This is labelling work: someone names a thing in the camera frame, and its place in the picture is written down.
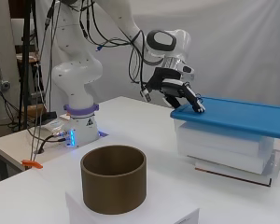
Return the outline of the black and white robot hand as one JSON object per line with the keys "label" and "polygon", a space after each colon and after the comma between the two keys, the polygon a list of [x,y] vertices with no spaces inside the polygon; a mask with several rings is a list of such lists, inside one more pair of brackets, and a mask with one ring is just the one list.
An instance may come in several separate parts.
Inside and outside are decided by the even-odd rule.
{"label": "black and white robot hand", "polygon": [[179,108],[178,98],[185,98],[196,113],[203,113],[205,107],[198,94],[190,87],[188,82],[184,82],[184,75],[192,75],[194,70],[184,63],[178,63],[176,68],[156,67],[148,83],[141,91],[147,102],[151,101],[150,93],[159,91],[163,94],[166,104],[172,108]]}

